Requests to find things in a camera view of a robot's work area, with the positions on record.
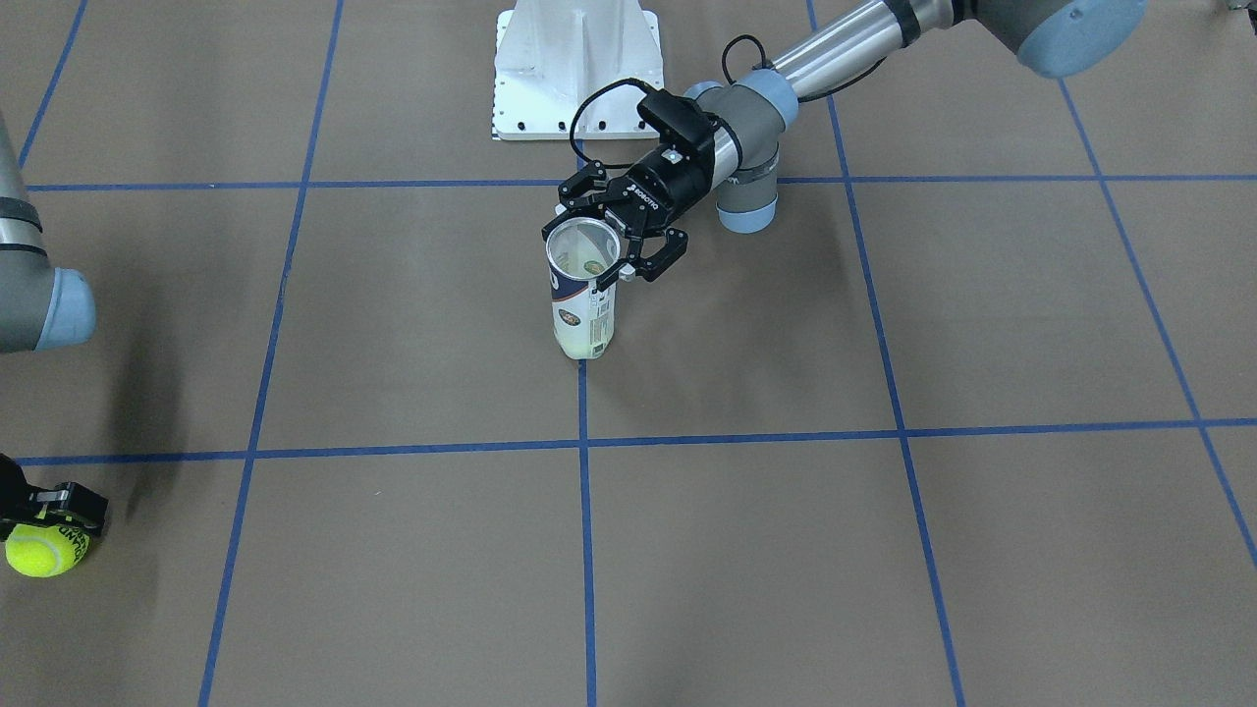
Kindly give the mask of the clear tennis ball can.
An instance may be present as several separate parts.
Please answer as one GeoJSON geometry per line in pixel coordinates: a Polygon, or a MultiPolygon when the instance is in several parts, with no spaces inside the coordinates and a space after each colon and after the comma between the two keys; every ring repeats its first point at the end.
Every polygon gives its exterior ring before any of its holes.
{"type": "Polygon", "coordinates": [[[616,276],[620,239],[607,223],[569,218],[546,242],[554,338],[569,359],[598,359],[608,348],[615,327],[615,286],[600,286],[601,276],[616,276]]]}

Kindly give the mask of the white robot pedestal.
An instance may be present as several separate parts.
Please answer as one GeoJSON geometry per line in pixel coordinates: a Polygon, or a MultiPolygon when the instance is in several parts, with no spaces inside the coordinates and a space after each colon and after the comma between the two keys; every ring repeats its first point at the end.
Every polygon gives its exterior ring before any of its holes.
{"type": "Polygon", "coordinates": [[[656,138],[623,78],[664,86],[660,20],[637,1],[517,1],[495,21],[491,135],[499,140],[656,138]]]}

